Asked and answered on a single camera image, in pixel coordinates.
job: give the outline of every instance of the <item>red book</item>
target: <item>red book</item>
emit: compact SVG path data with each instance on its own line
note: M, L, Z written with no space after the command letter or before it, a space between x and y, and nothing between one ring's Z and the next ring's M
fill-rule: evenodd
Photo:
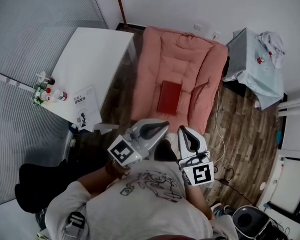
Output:
M161 85L159 103L156 111L160 113L176 115L181 90L181 84L163 81Z

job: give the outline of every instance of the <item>person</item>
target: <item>person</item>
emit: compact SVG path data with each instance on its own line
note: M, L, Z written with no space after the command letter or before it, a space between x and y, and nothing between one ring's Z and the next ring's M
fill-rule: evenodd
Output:
M200 187L183 181L167 140L154 158L131 168L111 161L72 182L47 208L51 238L63 239L78 211L85 217L82 240L238 239L231 217L214 217Z

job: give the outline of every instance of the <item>bottle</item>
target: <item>bottle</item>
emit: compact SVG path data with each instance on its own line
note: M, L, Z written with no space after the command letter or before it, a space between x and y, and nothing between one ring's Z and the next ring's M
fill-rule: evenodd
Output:
M47 75L45 71L42 71L40 74L36 75L38 76L38 83L46 83L48 85L54 85L55 83L55 80L51 76Z
M58 99L58 100L62 100L62 101L65 101L66 98L68 98L68 94L65 93L64 91L61 91L59 89L56 89L53 93L53 97L55 99Z
M51 93L50 88L47 88L45 91L46 91L47 96L49 97L50 102L57 102L57 100L53 97L53 94Z
M48 96L48 93L45 90L41 92L40 99L44 102L48 102L50 100L50 97Z
M269 52L269 58L272 57L272 54L273 53L270 51ZM265 59L263 57L258 57L258 59L257 59L258 64L262 64L264 61L265 61Z

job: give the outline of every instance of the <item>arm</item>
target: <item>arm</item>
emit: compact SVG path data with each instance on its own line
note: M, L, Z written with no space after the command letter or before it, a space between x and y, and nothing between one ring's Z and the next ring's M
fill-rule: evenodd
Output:
M194 207L199 209L204 215L212 220L214 219L213 212L211 208L206 203L206 200L203 196L203 193L200 189L200 186L189 186L184 182L186 200L189 201Z
M116 163L107 163L104 167L90 174L84 175L77 181L94 197L104 192L113 181L123 175L130 168L122 168Z

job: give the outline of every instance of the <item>cup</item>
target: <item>cup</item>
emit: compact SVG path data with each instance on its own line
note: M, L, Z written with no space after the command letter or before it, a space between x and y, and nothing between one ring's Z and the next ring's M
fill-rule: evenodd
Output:
M45 71L42 71L40 74L36 74L36 75L38 76L39 83L46 83L50 85L54 85L55 83L55 80L49 75L47 75Z

